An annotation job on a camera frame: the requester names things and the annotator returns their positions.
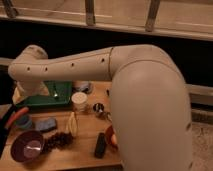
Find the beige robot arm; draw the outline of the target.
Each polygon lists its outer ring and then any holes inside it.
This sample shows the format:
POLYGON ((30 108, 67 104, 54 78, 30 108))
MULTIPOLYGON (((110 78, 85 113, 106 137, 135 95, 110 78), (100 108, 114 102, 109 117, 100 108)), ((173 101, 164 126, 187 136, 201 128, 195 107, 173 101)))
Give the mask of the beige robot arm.
POLYGON ((30 45, 8 73, 28 96, 38 93, 44 81, 109 81, 124 171, 191 170, 189 94, 181 72, 161 48, 117 46, 50 59, 30 45))

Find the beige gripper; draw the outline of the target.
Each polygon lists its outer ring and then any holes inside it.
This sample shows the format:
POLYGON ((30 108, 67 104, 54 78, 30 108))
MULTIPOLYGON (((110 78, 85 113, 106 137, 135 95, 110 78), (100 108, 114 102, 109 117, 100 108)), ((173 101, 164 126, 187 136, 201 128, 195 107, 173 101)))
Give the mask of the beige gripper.
POLYGON ((49 90, 43 82, 17 82, 13 94, 13 103, 18 104, 30 96, 49 95, 49 90))

